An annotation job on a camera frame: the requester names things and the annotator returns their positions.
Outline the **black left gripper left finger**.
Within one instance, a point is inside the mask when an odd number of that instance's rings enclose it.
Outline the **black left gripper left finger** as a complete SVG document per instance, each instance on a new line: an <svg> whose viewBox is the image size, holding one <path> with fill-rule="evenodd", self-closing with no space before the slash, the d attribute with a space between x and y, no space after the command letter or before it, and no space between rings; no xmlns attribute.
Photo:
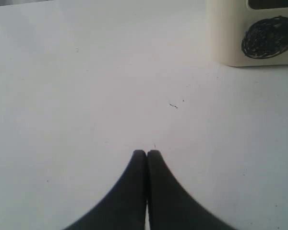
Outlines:
<svg viewBox="0 0 288 230"><path fill-rule="evenodd" d="M135 150L107 195L67 230L144 230L147 205L147 156Z"/></svg>

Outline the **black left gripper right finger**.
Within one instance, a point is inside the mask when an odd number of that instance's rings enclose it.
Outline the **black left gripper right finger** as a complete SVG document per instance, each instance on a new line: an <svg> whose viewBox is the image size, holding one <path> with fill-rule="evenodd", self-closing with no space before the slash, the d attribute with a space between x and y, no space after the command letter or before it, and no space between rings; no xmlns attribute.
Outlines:
<svg viewBox="0 0 288 230"><path fill-rule="evenodd" d="M148 215L152 230L232 230L196 200L179 184L161 153L147 154Z"/></svg>

